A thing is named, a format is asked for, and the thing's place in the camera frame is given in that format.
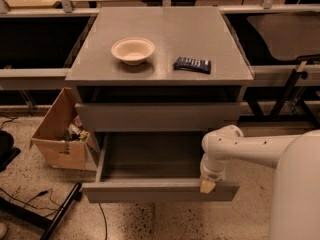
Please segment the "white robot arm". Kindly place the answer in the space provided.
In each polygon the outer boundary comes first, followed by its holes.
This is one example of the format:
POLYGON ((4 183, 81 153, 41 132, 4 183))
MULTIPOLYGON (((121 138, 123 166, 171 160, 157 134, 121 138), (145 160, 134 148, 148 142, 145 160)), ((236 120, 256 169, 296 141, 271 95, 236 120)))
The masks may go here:
POLYGON ((269 240, 320 240, 320 131, 246 137, 235 125, 202 138, 203 193, 226 178, 231 158, 276 169, 269 240))

